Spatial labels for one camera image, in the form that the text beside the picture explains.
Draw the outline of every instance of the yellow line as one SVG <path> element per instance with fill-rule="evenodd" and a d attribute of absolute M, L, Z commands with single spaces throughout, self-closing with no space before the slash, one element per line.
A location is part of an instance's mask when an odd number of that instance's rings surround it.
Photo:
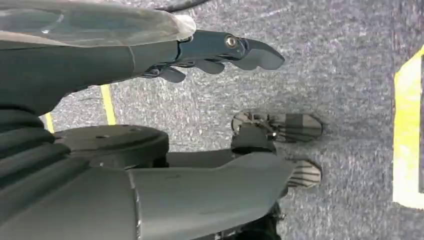
<path fill-rule="evenodd" d="M 394 76 L 393 201 L 424 209 L 419 193 L 421 58 L 424 46 Z"/>
<path fill-rule="evenodd" d="M 107 124 L 115 125 L 117 120 L 115 118 L 114 105 L 112 104 L 111 89 L 109 84 L 102 85 L 101 87 L 101 96 L 103 97 L 103 106 L 106 111 Z"/>
<path fill-rule="evenodd" d="M 45 123 L 47 125 L 47 130 L 54 134 L 55 133 L 55 128 L 53 127 L 53 119 L 52 119 L 52 114 L 50 112 L 46 113 L 44 115 L 45 117 Z"/>

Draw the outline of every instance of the metal bolt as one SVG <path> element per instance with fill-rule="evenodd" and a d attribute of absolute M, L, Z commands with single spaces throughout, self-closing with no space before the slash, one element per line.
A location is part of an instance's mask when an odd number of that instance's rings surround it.
<path fill-rule="evenodd" d="M 237 39 L 234 36 L 227 36 L 225 38 L 225 44 L 229 47 L 229 48 L 235 48 L 237 47 Z"/>

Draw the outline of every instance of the black wire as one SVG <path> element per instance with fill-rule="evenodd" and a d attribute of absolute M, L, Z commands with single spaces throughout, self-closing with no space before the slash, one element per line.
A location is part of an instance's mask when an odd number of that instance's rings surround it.
<path fill-rule="evenodd" d="M 210 0 L 186 0 L 185 2 L 182 2 L 182 3 L 179 3 L 179 4 L 159 7 L 159 8 L 155 8 L 155 9 L 160 10 L 160 11 L 165 11 L 165 12 L 168 12 L 168 13 L 175 13 L 175 12 L 180 12 L 180 11 L 184 11 L 184 10 L 187 10 L 187 9 L 194 8 L 198 5 L 206 3 L 208 1 L 210 1 Z"/>

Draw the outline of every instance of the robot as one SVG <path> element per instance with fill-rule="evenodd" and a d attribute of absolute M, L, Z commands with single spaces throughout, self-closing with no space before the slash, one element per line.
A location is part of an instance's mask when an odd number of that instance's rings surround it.
<path fill-rule="evenodd" d="M 307 114 L 242 110 L 231 148 L 169 153 L 166 132 L 114 125 L 51 134 L 39 116 L 69 93 L 132 79 L 184 80 L 177 68 L 220 74 L 276 70 L 271 46 L 227 32 L 131 46 L 0 44 L 0 239 L 280 240 L 278 200 L 322 178 L 309 160 L 283 159 L 275 142 L 323 131 Z"/>

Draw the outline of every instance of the person's foot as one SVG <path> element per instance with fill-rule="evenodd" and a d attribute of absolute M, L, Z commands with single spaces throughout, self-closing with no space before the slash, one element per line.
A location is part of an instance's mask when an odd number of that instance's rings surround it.
<path fill-rule="evenodd" d="M 310 160 L 289 160 L 296 168 L 288 180 L 289 188 L 312 188 L 321 182 L 321 169 Z"/>
<path fill-rule="evenodd" d="M 232 119 L 231 128 L 238 135 L 244 123 L 252 123 L 267 129 L 270 139 L 281 143 L 310 142 L 320 137 L 323 125 L 309 114 L 268 113 L 243 110 Z"/>

